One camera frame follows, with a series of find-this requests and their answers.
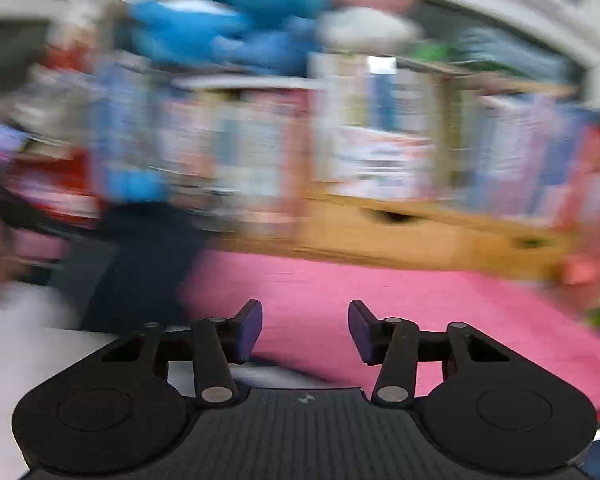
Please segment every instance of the ribbed black surface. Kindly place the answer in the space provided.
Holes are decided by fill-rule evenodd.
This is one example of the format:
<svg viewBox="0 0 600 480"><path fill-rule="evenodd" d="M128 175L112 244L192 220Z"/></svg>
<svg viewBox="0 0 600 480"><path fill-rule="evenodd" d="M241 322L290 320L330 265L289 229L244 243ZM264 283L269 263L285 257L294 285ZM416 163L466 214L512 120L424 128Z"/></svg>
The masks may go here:
<svg viewBox="0 0 600 480"><path fill-rule="evenodd" d="M29 480L62 477L34 472ZM441 455L407 412L360 390L252 390L211 410L168 456L116 480L486 480ZM545 480L585 480L575 469Z"/></svg>

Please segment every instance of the wooden drawer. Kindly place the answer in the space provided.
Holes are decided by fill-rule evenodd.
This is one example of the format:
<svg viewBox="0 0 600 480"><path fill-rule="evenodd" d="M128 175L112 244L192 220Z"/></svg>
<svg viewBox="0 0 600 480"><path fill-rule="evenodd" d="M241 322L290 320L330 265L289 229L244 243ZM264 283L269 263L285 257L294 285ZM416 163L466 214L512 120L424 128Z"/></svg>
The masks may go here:
<svg viewBox="0 0 600 480"><path fill-rule="evenodd" d="M457 269L470 230L428 219L392 218L371 209L309 201L310 221L299 245L350 254L359 263L411 269Z"/></svg>
<svg viewBox="0 0 600 480"><path fill-rule="evenodd" d="M427 215L386 213L355 203L309 200L298 249L399 269L475 270L516 280L551 280L573 250L569 237L482 230Z"/></svg>

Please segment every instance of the pink rug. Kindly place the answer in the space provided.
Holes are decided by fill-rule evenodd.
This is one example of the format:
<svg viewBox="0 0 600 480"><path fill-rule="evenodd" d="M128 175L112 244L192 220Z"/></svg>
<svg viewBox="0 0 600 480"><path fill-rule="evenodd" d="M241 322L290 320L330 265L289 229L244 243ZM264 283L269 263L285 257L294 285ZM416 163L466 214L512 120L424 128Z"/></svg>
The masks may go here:
<svg viewBox="0 0 600 480"><path fill-rule="evenodd" d="M264 306L255 351L369 392L378 367L360 360L347 329L349 301L379 318L399 316L422 330L464 321L581 389L600 409L600 334L527 288L468 272L427 272L324 264L252 254L210 253L184 295L195 317L231 317L248 299ZM417 395L442 380L421 364Z"/></svg>

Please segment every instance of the drawer handle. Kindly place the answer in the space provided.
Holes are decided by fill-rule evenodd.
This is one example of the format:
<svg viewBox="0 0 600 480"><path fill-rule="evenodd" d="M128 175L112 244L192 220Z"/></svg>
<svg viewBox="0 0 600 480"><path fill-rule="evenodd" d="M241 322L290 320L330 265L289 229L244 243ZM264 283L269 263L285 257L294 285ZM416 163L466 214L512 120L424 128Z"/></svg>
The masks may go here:
<svg viewBox="0 0 600 480"><path fill-rule="evenodd" d="M377 209L368 209L368 211L379 221L385 224L408 224L419 220L425 220L422 216L404 215L401 213L393 213L391 211L378 211Z"/></svg>
<svg viewBox="0 0 600 480"><path fill-rule="evenodd" d="M535 238L535 237L514 238L513 242L520 249L539 249L539 248L547 247L548 245L551 245L549 240L546 240L544 238Z"/></svg>

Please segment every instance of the white table surface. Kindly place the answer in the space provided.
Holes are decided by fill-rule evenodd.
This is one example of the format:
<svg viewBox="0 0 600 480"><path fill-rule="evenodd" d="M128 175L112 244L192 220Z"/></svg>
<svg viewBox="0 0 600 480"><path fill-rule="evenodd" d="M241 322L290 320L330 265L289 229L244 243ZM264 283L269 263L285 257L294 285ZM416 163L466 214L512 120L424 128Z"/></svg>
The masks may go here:
<svg viewBox="0 0 600 480"><path fill-rule="evenodd" d="M0 480L15 480L28 471L11 433L18 401L112 339L107 334L53 328L0 330Z"/></svg>

